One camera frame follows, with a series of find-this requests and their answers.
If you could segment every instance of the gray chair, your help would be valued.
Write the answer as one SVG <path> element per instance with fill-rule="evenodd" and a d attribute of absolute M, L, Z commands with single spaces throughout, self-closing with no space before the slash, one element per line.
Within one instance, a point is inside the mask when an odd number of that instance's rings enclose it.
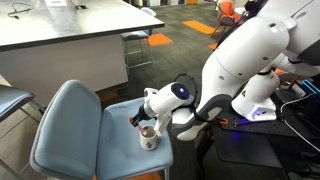
<path fill-rule="evenodd" d="M 21 110 L 24 112 L 27 117 L 20 120 L 13 127 L 11 127 L 8 131 L 0 135 L 0 139 L 2 139 L 5 135 L 7 135 L 10 131 L 16 128 L 19 124 L 21 124 L 28 117 L 33 119 L 35 122 L 39 123 L 35 117 L 33 117 L 30 113 L 24 110 L 22 107 L 27 103 L 33 103 L 38 110 L 44 112 L 44 108 L 40 106 L 36 101 L 34 101 L 34 94 L 29 93 L 27 91 L 0 84 L 0 122 L 6 120 L 11 114 L 14 112 Z M 12 176 L 16 179 L 21 179 L 19 174 L 13 171 L 4 161 L 0 160 L 0 166 L 6 169 Z"/>
<path fill-rule="evenodd" d="M 156 13 L 150 8 L 143 7 L 143 8 L 141 8 L 141 11 L 149 14 L 150 16 L 153 16 L 153 17 L 156 16 Z M 122 41 L 124 42 L 124 54 L 125 54 L 126 67 L 127 67 L 128 74 L 129 74 L 129 69 L 130 68 L 142 66 L 142 65 L 145 65 L 145 64 L 150 64 L 151 63 L 152 67 L 154 68 L 153 56 L 152 56 L 152 53 L 151 53 L 151 49 L 150 49 L 150 45 L 149 45 L 149 39 L 148 39 L 151 35 L 152 35 L 152 29 L 133 31 L 133 32 L 128 32 L 128 33 L 122 33 L 121 34 Z M 129 64 L 129 55 L 130 54 L 141 53 L 142 59 L 144 58 L 143 50 L 142 50 L 142 46 L 141 46 L 141 40 L 142 39 L 146 39 L 147 40 L 150 60 L 149 61 L 145 61 L 143 63 L 130 65 Z M 133 41 L 133 40 L 139 40 L 140 49 L 137 50 L 137 51 L 129 52 L 128 41 Z"/>
<path fill-rule="evenodd" d="M 152 151 L 143 150 L 134 116 L 143 98 L 102 110 L 99 97 L 77 80 L 56 93 L 39 125 L 30 155 L 38 172 L 60 179 L 125 179 L 165 170 L 173 163 L 168 132 Z M 142 126 L 155 120 L 142 122 Z"/>

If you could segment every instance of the chair seat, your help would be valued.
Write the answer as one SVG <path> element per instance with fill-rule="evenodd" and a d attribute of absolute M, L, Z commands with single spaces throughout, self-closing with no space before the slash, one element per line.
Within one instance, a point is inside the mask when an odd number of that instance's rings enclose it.
<path fill-rule="evenodd" d="M 32 93 L 5 85 L 0 85 L 0 94 L 0 122 L 34 98 Z"/>
<path fill-rule="evenodd" d="M 129 40 L 136 40 L 136 39 L 143 39 L 148 38 L 149 34 L 147 34 L 145 31 L 133 31 L 128 33 L 122 33 L 121 38 L 123 41 L 129 41 Z"/>
<path fill-rule="evenodd" d="M 102 116 L 97 156 L 98 179 L 124 179 L 163 170 L 173 163 L 168 132 L 159 137 L 159 145 L 152 151 L 140 146 L 139 131 L 128 117 L 134 116 L 143 98 L 107 107 Z M 155 120 L 141 121 L 141 126 L 154 125 Z"/>

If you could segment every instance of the orange chair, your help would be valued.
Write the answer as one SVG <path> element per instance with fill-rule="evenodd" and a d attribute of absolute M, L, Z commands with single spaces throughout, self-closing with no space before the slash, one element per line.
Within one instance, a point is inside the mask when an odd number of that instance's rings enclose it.
<path fill-rule="evenodd" d="M 219 21 L 218 27 L 215 28 L 211 37 L 216 33 L 220 26 L 224 26 L 222 33 L 224 33 L 227 26 L 232 26 L 240 17 L 240 14 L 234 12 L 233 3 L 231 0 L 224 0 L 219 3 L 219 10 L 217 19 Z"/>

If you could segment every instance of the mug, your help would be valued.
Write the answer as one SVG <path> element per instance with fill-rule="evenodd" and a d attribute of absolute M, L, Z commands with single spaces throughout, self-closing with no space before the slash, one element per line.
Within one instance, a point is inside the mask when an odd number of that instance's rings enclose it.
<path fill-rule="evenodd" d="M 140 145 L 144 150 L 153 150 L 157 147 L 158 136 L 154 131 L 153 126 L 145 126 L 143 127 L 146 133 L 140 132 Z"/>

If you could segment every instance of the paper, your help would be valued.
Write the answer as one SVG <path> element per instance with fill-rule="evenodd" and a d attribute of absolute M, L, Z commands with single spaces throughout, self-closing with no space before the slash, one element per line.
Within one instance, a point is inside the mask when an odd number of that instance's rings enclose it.
<path fill-rule="evenodd" d="M 48 7 L 67 6 L 66 0 L 45 0 Z"/>

